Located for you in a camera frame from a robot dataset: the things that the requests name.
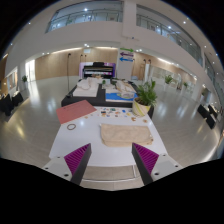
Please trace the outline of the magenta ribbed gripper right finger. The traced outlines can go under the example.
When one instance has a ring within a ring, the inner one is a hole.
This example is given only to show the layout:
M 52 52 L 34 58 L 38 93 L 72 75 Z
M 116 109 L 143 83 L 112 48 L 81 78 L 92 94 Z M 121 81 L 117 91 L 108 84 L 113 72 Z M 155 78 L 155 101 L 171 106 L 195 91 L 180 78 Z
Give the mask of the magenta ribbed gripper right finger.
M 137 168 L 145 185 L 153 182 L 151 177 L 152 170 L 159 158 L 159 155 L 144 146 L 133 143 L 132 155 L 136 162 Z

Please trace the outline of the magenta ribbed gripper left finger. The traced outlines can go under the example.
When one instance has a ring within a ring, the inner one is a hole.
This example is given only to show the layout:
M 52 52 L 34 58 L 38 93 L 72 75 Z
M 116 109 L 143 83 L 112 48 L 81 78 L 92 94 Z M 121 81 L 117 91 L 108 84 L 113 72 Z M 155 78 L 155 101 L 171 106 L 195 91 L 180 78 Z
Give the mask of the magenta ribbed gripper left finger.
M 91 153 L 91 144 L 86 144 L 64 157 L 65 162 L 72 174 L 72 183 L 76 185 L 81 183 Z

